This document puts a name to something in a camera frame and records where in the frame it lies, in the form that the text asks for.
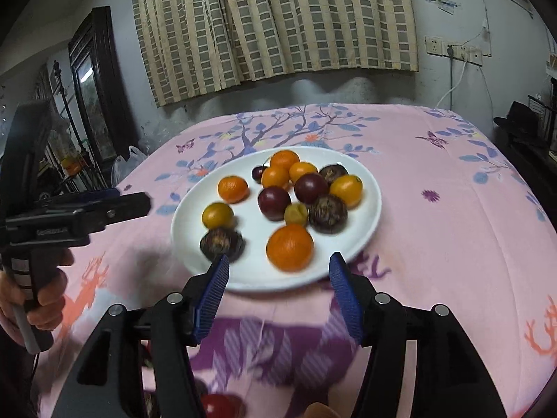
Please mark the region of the left hand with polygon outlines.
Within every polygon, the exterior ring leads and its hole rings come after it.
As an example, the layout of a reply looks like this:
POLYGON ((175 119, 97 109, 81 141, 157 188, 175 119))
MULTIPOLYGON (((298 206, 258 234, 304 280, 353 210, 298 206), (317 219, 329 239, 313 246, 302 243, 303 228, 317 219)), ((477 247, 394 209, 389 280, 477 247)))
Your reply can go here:
MULTIPOLYGON (((52 331, 63 320, 65 306, 64 293, 68 283, 67 275, 60 268, 53 279, 38 292, 39 306, 26 314, 26 319, 31 326, 37 329, 52 331)), ((1 327, 18 345, 23 346, 24 339, 15 320, 13 307, 23 306, 25 303, 24 292, 4 271, 1 272, 1 327)))

